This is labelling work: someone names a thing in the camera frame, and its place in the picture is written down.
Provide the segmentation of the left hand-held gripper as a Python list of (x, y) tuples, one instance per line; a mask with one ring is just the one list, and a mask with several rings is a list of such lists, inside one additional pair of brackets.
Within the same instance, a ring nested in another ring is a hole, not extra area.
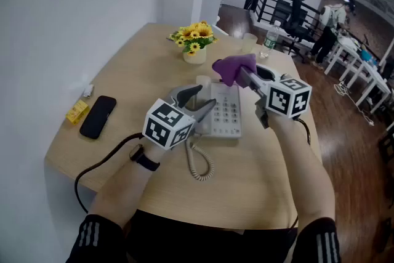
[(202, 122), (216, 105), (216, 99), (210, 99), (197, 110), (186, 108), (202, 88), (201, 84), (178, 86), (158, 99), (146, 114), (142, 134), (164, 150), (185, 141), (195, 124)]

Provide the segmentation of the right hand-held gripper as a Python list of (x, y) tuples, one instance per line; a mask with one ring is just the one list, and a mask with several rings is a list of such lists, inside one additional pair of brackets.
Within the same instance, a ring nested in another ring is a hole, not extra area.
[(297, 119), (308, 110), (312, 95), (312, 87), (305, 81), (280, 75), (265, 65), (257, 65), (257, 74), (247, 67), (241, 67), (237, 84), (259, 93), (255, 113), (264, 128), (269, 127), (267, 111)]

